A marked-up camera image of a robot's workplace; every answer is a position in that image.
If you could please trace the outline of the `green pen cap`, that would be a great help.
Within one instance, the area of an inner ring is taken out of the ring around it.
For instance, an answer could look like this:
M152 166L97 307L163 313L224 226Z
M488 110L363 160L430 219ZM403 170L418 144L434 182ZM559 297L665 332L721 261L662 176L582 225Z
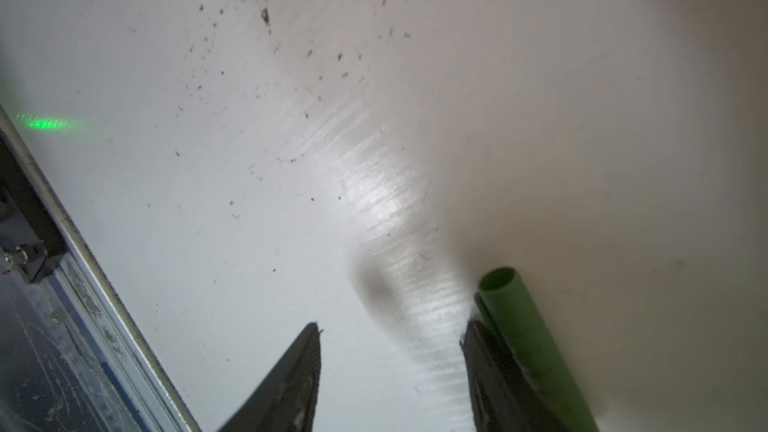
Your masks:
M511 351L533 391L562 423L562 431L596 431L580 392L521 276L497 268L479 282L480 320Z

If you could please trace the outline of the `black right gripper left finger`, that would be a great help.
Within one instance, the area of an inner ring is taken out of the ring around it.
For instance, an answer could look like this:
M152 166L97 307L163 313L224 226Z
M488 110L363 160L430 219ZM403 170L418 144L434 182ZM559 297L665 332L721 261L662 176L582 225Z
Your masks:
M223 431L310 432L321 374L321 331L308 323Z

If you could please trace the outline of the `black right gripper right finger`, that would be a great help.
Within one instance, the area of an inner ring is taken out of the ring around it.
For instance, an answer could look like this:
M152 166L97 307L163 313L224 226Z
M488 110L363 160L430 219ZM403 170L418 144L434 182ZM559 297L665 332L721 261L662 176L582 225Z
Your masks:
M564 429L528 384L511 351L481 321L468 322L461 350L478 432Z

